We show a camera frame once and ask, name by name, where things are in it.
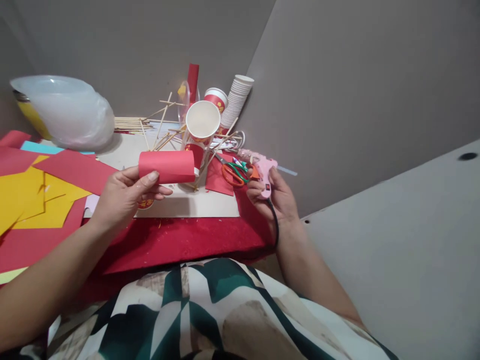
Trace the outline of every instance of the red paper tube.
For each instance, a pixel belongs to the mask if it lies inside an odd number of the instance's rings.
[[[197,83],[199,81],[199,69],[200,65],[190,64],[188,67],[188,87],[190,89],[190,104],[195,102],[197,97]]]
[[[144,151],[138,159],[140,177],[158,171],[157,184],[195,181],[194,155],[191,151]]]

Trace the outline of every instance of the yellow construction paper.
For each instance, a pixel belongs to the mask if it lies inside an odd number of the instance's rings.
[[[66,196],[59,196],[45,202],[45,212],[16,222],[13,229],[55,229],[64,226],[73,202]]]
[[[29,167],[25,172],[0,176],[0,236],[22,216],[44,183],[44,172]]]
[[[47,155],[38,155],[38,157],[35,159],[35,161],[32,163],[32,165],[35,165],[45,159],[48,159],[50,156]]]
[[[72,185],[58,177],[45,173],[45,201],[65,195],[69,201],[73,202],[91,194],[91,192],[88,192],[81,187]]]
[[[0,273],[0,285],[11,282],[18,275],[23,273],[26,269],[27,269],[27,267],[22,267],[22,268],[17,269],[17,270],[12,270],[12,271],[7,271],[7,272]]]

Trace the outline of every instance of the red paper strip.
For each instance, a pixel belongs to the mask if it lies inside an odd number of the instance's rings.
[[[75,201],[62,228],[9,230],[0,240],[0,273],[33,265],[77,230],[86,198]]]
[[[228,154],[218,154],[225,161],[231,163],[233,156]],[[227,175],[229,180],[233,181],[234,177],[230,174]],[[213,159],[208,166],[208,172],[206,173],[205,189],[212,190],[217,193],[225,195],[234,195],[234,187],[230,185],[222,175],[222,163],[217,159]]]
[[[195,181],[194,155],[191,151],[144,151],[138,159],[140,177],[158,171],[158,184]]]
[[[117,170],[72,150],[63,150],[34,165],[35,168],[100,195],[111,174]]]
[[[0,146],[0,176],[23,173],[41,154]]]
[[[200,65],[190,64],[188,66],[188,88],[190,89],[190,104],[194,103],[197,97],[197,83],[199,81]]]
[[[0,140],[0,146],[20,149],[24,142],[30,140],[31,137],[32,135],[27,133],[12,130]]]

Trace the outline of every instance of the stack of paper cups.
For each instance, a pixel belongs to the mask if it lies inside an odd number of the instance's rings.
[[[220,127],[218,134],[225,135],[233,125],[236,118],[239,117],[245,100],[254,85],[254,80],[248,76],[235,75],[230,93],[228,94],[228,105],[221,114]]]
[[[188,109],[185,123],[186,132],[182,147],[193,152],[194,172],[195,176],[199,176],[205,149],[210,146],[220,125],[219,108],[210,101],[197,101]]]

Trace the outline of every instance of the woman's right hand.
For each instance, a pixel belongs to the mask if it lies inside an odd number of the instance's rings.
[[[285,180],[279,174],[279,171],[276,167],[272,167],[270,169],[269,176],[272,188],[271,202],[275,208],[278,224],[282,225],[285,223],[294,223],[299,221],[300,218],[294,194]],[[262,214],[268,220],[270,225],[273,226],[274,216],[272,214],[272,210],[270,209],[266,200],[259,198],[264,188],[265,186],[260,182],[250,180],[248,182],[248,190],[246,191],[246,194],[260,214]]]

